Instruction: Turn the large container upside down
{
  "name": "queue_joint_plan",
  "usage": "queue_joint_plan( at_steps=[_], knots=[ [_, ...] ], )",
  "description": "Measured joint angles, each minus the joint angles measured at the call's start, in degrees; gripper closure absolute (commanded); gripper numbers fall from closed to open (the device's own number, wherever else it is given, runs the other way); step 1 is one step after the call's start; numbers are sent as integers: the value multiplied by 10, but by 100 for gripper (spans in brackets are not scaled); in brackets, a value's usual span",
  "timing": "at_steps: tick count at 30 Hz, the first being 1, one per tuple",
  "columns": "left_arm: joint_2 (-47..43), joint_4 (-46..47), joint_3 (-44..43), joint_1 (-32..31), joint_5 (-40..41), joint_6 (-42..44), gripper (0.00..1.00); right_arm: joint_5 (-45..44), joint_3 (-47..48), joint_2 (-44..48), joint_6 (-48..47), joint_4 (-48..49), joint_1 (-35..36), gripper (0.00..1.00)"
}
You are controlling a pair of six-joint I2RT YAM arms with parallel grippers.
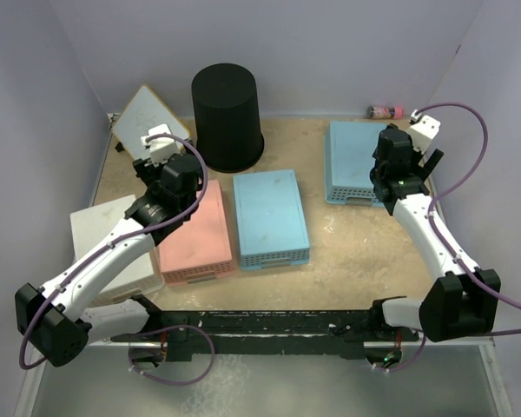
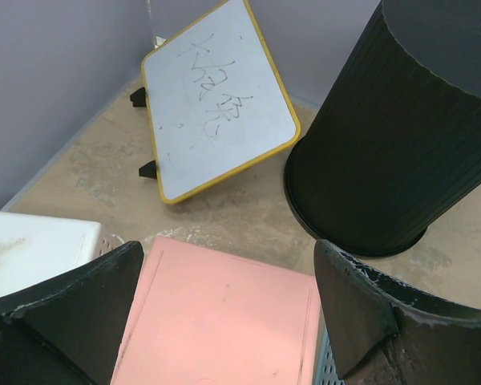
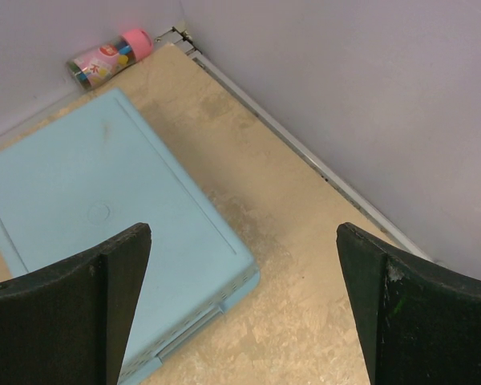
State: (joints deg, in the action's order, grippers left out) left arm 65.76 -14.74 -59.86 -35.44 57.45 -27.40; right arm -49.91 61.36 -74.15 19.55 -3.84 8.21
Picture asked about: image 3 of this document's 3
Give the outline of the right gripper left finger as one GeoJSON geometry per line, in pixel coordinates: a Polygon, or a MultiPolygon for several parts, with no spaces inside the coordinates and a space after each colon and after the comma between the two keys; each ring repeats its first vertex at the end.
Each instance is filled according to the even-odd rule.
{"type": "Polygon", "coordinates": [[[137,223],[0,282],[0,384],[116,384],[151,245],[137,223]]]}

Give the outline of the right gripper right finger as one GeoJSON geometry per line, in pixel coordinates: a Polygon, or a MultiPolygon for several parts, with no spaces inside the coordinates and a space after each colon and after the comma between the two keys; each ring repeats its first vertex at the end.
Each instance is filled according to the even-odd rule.
{"type": "Polygon", "coordinates": [[[351,223],[337,249],[372,384],[481,384],[481,281],[351,223]]]}

